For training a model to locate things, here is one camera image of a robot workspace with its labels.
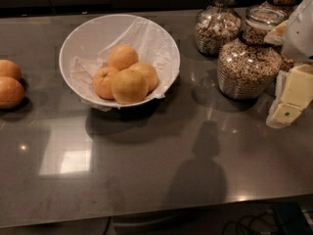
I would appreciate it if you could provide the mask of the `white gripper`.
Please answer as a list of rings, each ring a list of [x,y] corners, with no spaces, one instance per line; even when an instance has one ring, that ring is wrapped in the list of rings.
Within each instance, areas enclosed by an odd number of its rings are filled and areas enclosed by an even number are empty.
[[[283,45],[283,53],[295,62],[312,63],[313,0],[302,0],[288,21],[266,34],[264,42]],[[272,128],[291,125],[313,101],[313,66],[302,64],[289,71],[281,70],[275,96],[266,124]]]

